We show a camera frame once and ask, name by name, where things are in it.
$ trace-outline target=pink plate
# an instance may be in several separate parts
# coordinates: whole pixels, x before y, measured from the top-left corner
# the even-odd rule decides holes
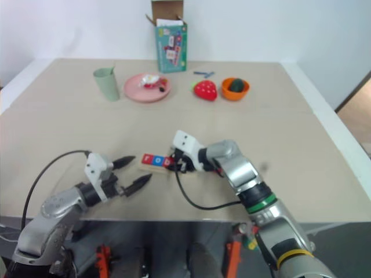
[[[129,78],[123,87],[123,92],[131,100],[138,101],[140,103],[154,103],[166,97],[171,89],[170,81],[168,80],[165,91],[160,92],[159,88],[144,88],[141,86],[140,81],[146,74],[138,74]]]

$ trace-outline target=green toy vegetable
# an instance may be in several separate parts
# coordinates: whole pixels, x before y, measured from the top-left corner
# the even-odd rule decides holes
[[[243,91],[244,87],[245,87],[245,84],[243,83],[243,80],[240,79],[240,78],[236,78],[232,81],[228,90],[231,91],[231,92],[240,93],[240,92]]]

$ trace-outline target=beige tabletop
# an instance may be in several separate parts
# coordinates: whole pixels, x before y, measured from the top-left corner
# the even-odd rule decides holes
[[[114,63],[121,99],[109,103],[92,72]],[[214,71],[210,79],[218,86],[234,76],[247,80],[251,88],[239,102],[222,97],[204,101],[190,92],[192,84],[202,79],[194,70]],[[156,71],[155,61],[54,61],[0,116],[0,215],[21,216],[33,180],[63,152],[89,149],[112,160],[136,155],[135,162],[117,171],[119,183],[128,186],[144,174],[137,164],[141,155],[166,155],[176,130],[182,129],[204,145],[235,140],[299,222],[371,220],[369,198],[279,64],[194,62],[187,72],[166,75],[172,91],[160,102],[139,104],[123,95],[127,78]],[[84,162],[83,155],[74,155],[50,168],[34,191],[28,215],[33,217],[50,194],[86,182]],[[190,198],[200,205],[236,199],[227,181],[215,174],[186,174],[181,179]],[[155,173],[137,194],[116,197],[85,215],[117,221],[247,217],[242,206],[217,211],[191,207],[173,173]]]

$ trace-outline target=red strawberry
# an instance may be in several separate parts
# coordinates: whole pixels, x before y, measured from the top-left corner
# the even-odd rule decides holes
[[[193,88],[195,94],[205,100],[213,101],[218,96],[216,93],[216,86],[210,80],[204,80],[196,84]]]

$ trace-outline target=box flap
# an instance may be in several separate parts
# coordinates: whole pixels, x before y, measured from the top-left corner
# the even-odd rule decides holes
[[[183,0],[152,0],[152,22],[156,19],[173,19],[183,17]]]

